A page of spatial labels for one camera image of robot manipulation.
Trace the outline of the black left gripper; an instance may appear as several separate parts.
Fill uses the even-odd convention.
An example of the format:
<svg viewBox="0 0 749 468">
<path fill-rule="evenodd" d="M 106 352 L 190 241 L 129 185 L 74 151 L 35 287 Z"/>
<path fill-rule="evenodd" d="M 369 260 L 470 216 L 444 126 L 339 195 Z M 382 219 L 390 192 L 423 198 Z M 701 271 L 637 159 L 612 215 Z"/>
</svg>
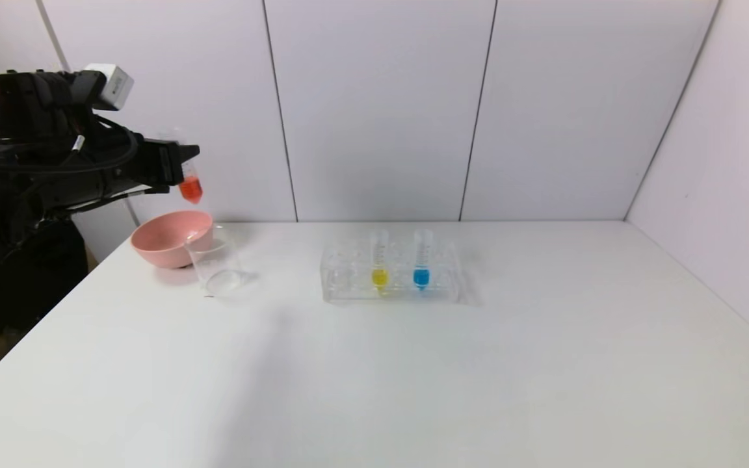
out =
<svg viewBox="0 0 749 468">
<path fill-rule="evenodd" d="M 175 186 L 183 179 L 181 164 L 200 154 L 199 145 L 140 138 L 134 156 L 124 164 L 124 177 L 148 187 Z"/>
</svg>

